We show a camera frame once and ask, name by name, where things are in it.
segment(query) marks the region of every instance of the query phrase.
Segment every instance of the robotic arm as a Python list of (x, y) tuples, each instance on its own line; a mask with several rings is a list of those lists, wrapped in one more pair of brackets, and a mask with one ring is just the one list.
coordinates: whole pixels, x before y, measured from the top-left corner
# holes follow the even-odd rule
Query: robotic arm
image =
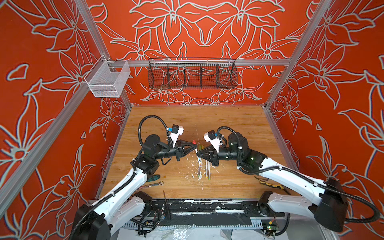
[[(222, 129), (232, 132), (228, 136), (228, 147), (226, 147), (227, 140), (220, 134)], [(217, 132), (211, 130), (204, 135), (204, 139), (210, 142), (211, 146), (198, 151), (198, 157), (208, 160), (214, 166), (218, 166), (220, 160), (236, 160), (237, 168), (243, 173), (261, 175), (301, 194), (301, 196), (287, 196), (265, 191), (258, 202), (258, 210), (263, 215), (273, 216), (276, 212), (299, 214), (314, 218), (322, 226), (335, 232), (343, 230), (345, 221), (368, 223), (380, 217), (375, 205), (363, 198), (345, 193), (335, 179), (323, 181), (287, 168), (265, 154), (250, 149), (247, 139), (229, 127), (219, 127)], [(346, 218), (347, 197), (368, 205), (374, 211), (373, 216), (364, 219)], [(286, 227), (276, 235), (282, 234)]]
[[(141, 126), (148, 118), (157, 118), (163, 123), (167, 130), (168, 144), (161, 142), (160, 137), (156, 134), (149, 135), (146, 141), (142, 142)], [(142, 227), (156, 227), (160, 222), (159, 217), (150, 226), (132, 219), (140, 214), (145, 216), (151, 211), (152, 197), (144, 192), (136, 193), (131, 199), (129, 197), (155, 173), (159, 167), (157, 159), (161, 159), (163, 165), (166, 165), (170, 159), (164, 163), (164, 157), (175, 156), (179, 161), (180, 157), (184, 157), (195, 150), (196, 144), (177, 140), (182, 133), (182, 126), (173, 125), (172, 128), (168, 128), (158, 116), (149, 115), (144, 117), (138, 128), (139, 142), (142, 148), (137, 157), (131, 162), (132, 169), (103, 198), (94, 202), (91, 206), (84, 204), (78, 209), (69, 240), (108, 240), (113, 233), (129, 220)]]

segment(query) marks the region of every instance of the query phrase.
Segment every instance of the black wire basket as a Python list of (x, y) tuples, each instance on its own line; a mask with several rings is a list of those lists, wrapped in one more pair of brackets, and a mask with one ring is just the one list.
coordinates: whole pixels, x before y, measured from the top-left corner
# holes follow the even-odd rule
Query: black wire basket
[(234, 89), (235, 59), (151, 58), (148, 82), (151, 89)]

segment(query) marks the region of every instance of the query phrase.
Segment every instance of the white wire basket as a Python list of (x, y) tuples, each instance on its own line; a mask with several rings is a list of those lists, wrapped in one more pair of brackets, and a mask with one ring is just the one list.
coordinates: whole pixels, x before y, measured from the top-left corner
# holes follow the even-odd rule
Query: white wire basket
[(98, 98), (118, 98), (124, 89), (127, 79), (131, 73), (128, 62), (125, 61), (121, 71), (109, 67), (104, 56), (94, 65), (85, 77), (89, 89)]

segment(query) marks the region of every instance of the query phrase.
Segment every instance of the red wall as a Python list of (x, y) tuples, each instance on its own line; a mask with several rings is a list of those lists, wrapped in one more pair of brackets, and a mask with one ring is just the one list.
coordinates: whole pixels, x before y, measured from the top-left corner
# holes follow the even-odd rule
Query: red wall
[[(0, 3), (0, 187), (100, 57), (71, 0)], [(1, 239), (69, 235), (100, 185), (121, 123), (121, 99), (90, 92), (0, 220)]]
[[(382, 214), (383, 13), (382, 1), (334, 1), (271, 110), (302, 173), (338, 179)], [(371, 214), (349, 201), (347, 217)], [(346, 223), (341, 238), (383, 238), (383, 219)]]
[[(88, 0), (114, 60), (155, 57), (289, 58), (318, 1)], [(240, 67), (233, 90), (151, 90), (144, 67), (131, 68), (135, 105), (265, 103), (283, 66)]]

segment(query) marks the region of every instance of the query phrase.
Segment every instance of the green object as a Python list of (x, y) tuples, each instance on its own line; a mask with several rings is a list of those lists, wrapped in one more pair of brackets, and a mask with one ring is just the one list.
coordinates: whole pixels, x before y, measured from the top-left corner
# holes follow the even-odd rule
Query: green object
[(153, 181), (156, 181), (158, 179), (160, 179), (160, 175), (156, 174), (156, 175), (153, 175), (152, 177), (148, 178), (147, 182), (153, 182)]

